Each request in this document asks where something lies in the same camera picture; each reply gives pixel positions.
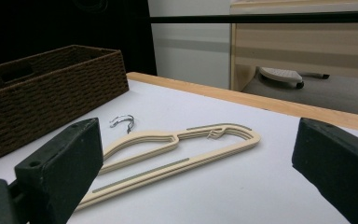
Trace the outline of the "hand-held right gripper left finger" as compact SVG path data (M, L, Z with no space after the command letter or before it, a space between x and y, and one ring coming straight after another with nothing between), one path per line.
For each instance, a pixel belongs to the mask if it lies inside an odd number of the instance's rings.
M103 165L96 118L74 123L15 166L21 220L65 224Z

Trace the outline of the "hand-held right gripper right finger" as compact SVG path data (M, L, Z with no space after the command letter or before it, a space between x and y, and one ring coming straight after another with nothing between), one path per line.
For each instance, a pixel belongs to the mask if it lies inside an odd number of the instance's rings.
M357 136L302 118L292 164L351 224L358 224Z

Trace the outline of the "brown woven basket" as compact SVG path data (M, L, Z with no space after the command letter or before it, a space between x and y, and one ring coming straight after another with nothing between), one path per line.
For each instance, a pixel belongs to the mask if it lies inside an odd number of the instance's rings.
M0 158L128 90L117 49L72 45L0 64Z

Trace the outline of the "black chair base leg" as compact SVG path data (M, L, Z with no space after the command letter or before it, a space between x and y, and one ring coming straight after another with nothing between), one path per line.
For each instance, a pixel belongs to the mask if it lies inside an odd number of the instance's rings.
M301 76L305 76L305 77L317 77L317 78L320 78L320 79L329 79L330 78L330 75L321 74L321 73L300 72L299 74Z

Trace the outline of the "white chair base leg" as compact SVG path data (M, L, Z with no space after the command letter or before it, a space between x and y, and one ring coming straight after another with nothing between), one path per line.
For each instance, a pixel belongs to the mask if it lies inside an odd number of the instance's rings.
M275 68L267 68L267 67L260 67L259 73L266 78L273 79L280 82L287 82L287 83L295 83L297 89L302 89L304 87L304 81L302 76L292 70L284 70L284 69L275 69Z

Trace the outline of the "light wooden cabinet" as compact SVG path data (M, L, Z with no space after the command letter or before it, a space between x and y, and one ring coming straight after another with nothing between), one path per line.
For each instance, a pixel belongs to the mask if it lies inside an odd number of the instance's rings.
M273 18L231 25L232 90L258 67L358 77L358 0L240 0L230 13Z

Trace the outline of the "black curtain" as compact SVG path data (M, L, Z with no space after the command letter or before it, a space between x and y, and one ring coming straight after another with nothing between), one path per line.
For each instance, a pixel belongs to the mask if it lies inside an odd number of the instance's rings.
M0 63L69 45L119 49L128 72L157 73L147 0L0 0Z

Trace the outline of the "black horizontal bar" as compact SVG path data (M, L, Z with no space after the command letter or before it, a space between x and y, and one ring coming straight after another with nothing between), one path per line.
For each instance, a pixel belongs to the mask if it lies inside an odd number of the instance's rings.
M149 17L150 23L358 23L358 11Z

